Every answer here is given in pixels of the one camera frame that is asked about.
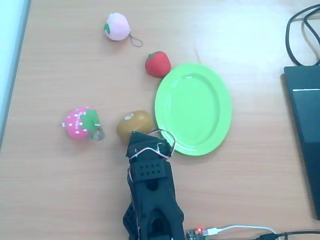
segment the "black robotic gripper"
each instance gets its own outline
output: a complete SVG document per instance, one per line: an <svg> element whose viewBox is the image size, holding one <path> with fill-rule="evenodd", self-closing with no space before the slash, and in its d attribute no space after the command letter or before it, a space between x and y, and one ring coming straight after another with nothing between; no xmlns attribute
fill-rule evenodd
<svg viewBox="0 0 320 240"><path fill-rule="evenodd" d="M176 201L171 165L152 150L171 156L166 140L132 132L126 157L131 204L123 216L129 240L184 240L184 213Z"/></svg>

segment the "black cable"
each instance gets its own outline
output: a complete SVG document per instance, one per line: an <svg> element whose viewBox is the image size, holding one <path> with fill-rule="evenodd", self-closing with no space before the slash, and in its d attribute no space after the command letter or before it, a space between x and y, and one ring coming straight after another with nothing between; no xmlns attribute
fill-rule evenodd
<svg viewBox="0 0 320 240"><path fill-rule="evenodd" d="M301 234L320 234L320 231L289 231L278 234L278 237L284 237L289 235L301 235Z"/></svg>
<svg viewBox="0 0 320 240"><path fill-rule="evenodd" d="M310 6L310 7L307 7L306 9L303 9L301 11L299 11L298 13L296 13L295 15L293 15L287 25L286 25L286 29L285 29L285 48L286 48L286 51L289 55L289 58L292 60L292 62L294 64L296 64L297 66L303 66L294 56L291 48L290 48L290 40L289 40L289 36L290 36L290 26L291 26L291 23L293 22L293 20L295 18L297 18L299 15L307 12L307 11L310 11L312 9L316 9L316 10L313 10L312 12L308 13L304 18L303 18L303 21L304 21L304 24L307 26L307 28L312 32L312 34L314 35L314 37L316 38L316 40L318 41L319 45L320 45L320 37L319 35L316 33L316 31L311 27L311 25L308 23L308 18L314 14L316 14L317 12L320 11L320 4L316 4L316 5L313 5L313 6ZM320 59L314 64L314 65L319 65L320 64Z"/></svg>
<svg viewBox="0 0 320 240"><path fill-rule="evenodd" d="M275 233L267 233L263 234L260 237L257 237L256 239L253 240L277 240L280 237L286 237L285 239L288 239L289 235L304 235L304 234L319 234L320 235L320 230L310 230L310 231L289 231L289 232L283 232L280 234L275 234Z"/></svg>

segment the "red strawberry toy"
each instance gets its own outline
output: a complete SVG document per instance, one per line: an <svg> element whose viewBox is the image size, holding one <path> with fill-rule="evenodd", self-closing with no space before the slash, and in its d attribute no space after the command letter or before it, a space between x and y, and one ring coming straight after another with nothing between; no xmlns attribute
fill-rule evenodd
<svg viewBox="0 0 320 240"><path fill-rule="evenodd" d="M167 54L163 51L156 51L148 55L144 67L149 75L155 78L163 78L170 72L171 63Z"/></svg>
<svg viewBox="0 0 320 240"><path fill-rule="evenodd" d="M97 111L89 106L79 107L70 112L62 126L72 139L89 138L100 141L105 137Z"/></svg>

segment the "hole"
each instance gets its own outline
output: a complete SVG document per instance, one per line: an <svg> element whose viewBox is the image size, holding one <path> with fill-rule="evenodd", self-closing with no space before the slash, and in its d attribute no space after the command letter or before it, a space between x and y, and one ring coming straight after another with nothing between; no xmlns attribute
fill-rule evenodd
<svg viewBox="0 0 320 240"><path fill-rule="evenodd" d="M146 183L146 188L150 191L155 191L158 189L158 180L157 179L153 179L153 180L149 180Z"/></svg>
<svg viewBox="0 0 320 240"><path fill-rule="evenodd" d="M165 230L164 223L160 219L154 220L151 227L154 233L163 233Z"/></svg>

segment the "wire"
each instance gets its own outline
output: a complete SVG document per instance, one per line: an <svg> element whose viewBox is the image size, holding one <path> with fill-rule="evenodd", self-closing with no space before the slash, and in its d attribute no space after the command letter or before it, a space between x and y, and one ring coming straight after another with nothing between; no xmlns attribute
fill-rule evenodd
<svg viewBox="0 0 320 240"><path fill-rule="evenodd" d="M293 20L295 18L297 18L299 15L307 12L307 11L310 11L312 9L316 9L316 10L313 10L312 12L310 12L309 14L307 14L304 18L303 18L303 21L305 23L305 25L307 26L307 28L312 32L312 34L314 35L314 37L316 38L316 40L318 41L319 45L320 45L320 37L319 35L316 33L316 31L311 27L311 25L308 23L308 18L311 16L311 15L314 15L316 14L318 11L320 11L320 4L316 4L316 5L313 5L313 6L310 6L310 7L307 7L301 11L299 11L298 13L296 13L295 15L293 15L287 25L286 25L286 29L285 29L285 48L286 48L286 51L289 55L289 58L292 60L292 62L294 64L296 64L297 66L303 66L294 56L292 50L291 50L291 47L290 47L290 39L289 39L289 36L290 36L290 26L291 26L291 23L293 22ZM320 59L314 64L315 65L319 65L320 64Z"/></svg>
<svg viewBox="0 0 320 240"><path fill-rule="evenodd" d="M320 234L320 230L313 230L313 231L289 231L280 233L277 236L278 237L285 237L289 235L301 235L301 234Z"/></svg>
<svg viewBox="0 0 320 240"><path fill-rule="evenodd" d="M169 132L167 130L163 130L163 129L153 130L153 131L149 132L148 135L154 134L156 132L166 132L167 134L169 134L172 137L173 144L172 144L172 147L171 147L171 154L170 154L170 156L172 157L172 155L173 155L173 153L174 153L174 151L176 149L176 138L175 138L175 136L171 132ZM136 152L133 156L130 157L130 159L133 159L133 158L137 157L139 154L141 154L142 152L144 152L146 150L151 150L151 151L155 152L156 154L158 154L159 156L165 158L166 160L170 158L170 156L166 156L166 155L164 155L164 154L162 154L160 152L158 144L156 146L157 146L157 150L153 149L151 147L145 147L145 148L139 150L138 152Z"/></svg>
<svg viewBox="0 0 320 240"><path fill-rule="evenodd" d="M264 230L268 230L268 231L272 232L274 235L277 236L277 233L276 233L275 230L273 230L273 229L271 229L269 227L266 227L266 226L255 226L255 225L230 225L230 226L226 226L226 227L223 227L223 228L215 228L215 227L214 228L208 228L208 229L203 231L203 235L204 236L217 235L218 233L220 233L222 231L226 231L226 230L229 230L229 229L235 229L235 228L264 229Z"/></svg>
<svg viewBox="0 0 320 240"><path fill-rule="evenodd" d="M284 237L284 240L288 240L289 235L304 235L304 234L319 234L320 230L308 230L308 231L289 231L289 232L283 232L280 234L275 233L267 233L263 234L260 237L257 237L252 240L276 240L277 238L280 239L280 237Z"/></svg>

